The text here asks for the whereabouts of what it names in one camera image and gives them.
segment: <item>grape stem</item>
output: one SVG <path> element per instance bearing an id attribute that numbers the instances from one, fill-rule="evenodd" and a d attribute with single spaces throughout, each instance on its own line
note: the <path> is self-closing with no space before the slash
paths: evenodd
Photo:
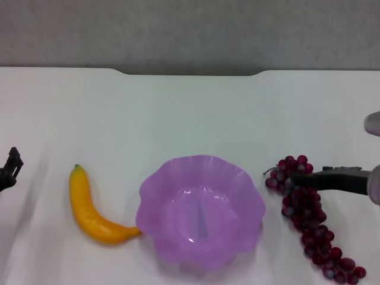
<path id="1" fill-rule="evenodd" d="M 269 171 L 272 171 L 272 170 L 275 170 L 275 169 L 278 169 L 278 167 L 272 167 L 272 168 L 269 168 L 267 171 L 265 171 L 262 175 L 266 175 Z"/>

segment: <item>black clamp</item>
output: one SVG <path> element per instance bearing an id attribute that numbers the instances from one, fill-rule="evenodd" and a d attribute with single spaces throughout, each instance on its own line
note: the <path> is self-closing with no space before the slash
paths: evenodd
<path id="1" fill-rule="evenodd" d="M 371 171 L 361 167 L 329 167 L 324 166 L 322 171 L 311 174 L 293 173 L 292 181 L 295 185 L 311 187 L 317 190 L 336 189 L 351 193 L 368 195 L 367 183 Z"/>
<path id="2" fill-rule="evenodd" d="M 17 148 L 13 147 L 3 168 L 0 168 L 0 192 L 16 184 L 16 177 L 24 165 Z"/>

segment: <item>grape bunch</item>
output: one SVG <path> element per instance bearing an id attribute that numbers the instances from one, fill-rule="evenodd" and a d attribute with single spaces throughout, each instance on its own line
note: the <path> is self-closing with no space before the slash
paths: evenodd
<path id="1" fill-rule="evenodd" d="M 342 258 L 340 248 L 333 247 L 334 233 L 323 223 L 327 215 L 322 210 L 321 196 L 316 189 L 294 185 L 292 173 L 312 173 L 313 166 L 306 156 L 287 156 L 278 162 L 277 167 L 270 171 L 270 177 L 265 180 L 268 189 L 283 195 L 281 213 L 290 219 L 294 228 L 302 234 L 301 243 L 305 255 L 318 266 L 323 275 L 338 284 L 357 284 L 364 278 L 366 270 L 356 267 L 351 258 Z"/>

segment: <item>table surface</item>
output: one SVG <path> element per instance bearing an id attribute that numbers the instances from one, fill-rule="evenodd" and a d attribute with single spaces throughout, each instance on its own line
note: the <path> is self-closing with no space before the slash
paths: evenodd
<path id="1" fill-rule="evenodd" d="M 0 198 L 1 284 L 333 284 L 304 257 L 262 173 L 290 154 L 307 155 L 315 170 L 371 170 L 380 163 L 380 138 L 364 131 L 363 120 L 379 110 L 379 91 L 380 72 L 364 71 L 173 77 L 0 68 L 0 161 L 16 146 L 25 162 Z M 205 273 L 162 263 L 147 236 L 110 248 L 75 224 L 74 164 L 90 174 L 98 210 L 132 226 L 141 182 L 166 160 L 193 154 L 221 157 L 251 175 L 267 206 L 255 252 Z M 321 197 L 333 246 L 367 269 L 361 284 L 378 284 L 379 207 L 340 191 Z"/>

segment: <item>plastic fruit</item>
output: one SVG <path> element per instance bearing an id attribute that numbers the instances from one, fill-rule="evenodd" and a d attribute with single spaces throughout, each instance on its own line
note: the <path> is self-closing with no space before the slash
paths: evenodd
<path id="1" fill-rule="evenodd" d="M 76 164 L 70 174 L 71 210 L 79 227 L 92 239 L 107 245 L 117 245 L 141 232 L 137 227 L 124 227 L 103 218 L 94 208 L 86 171 Z"/>

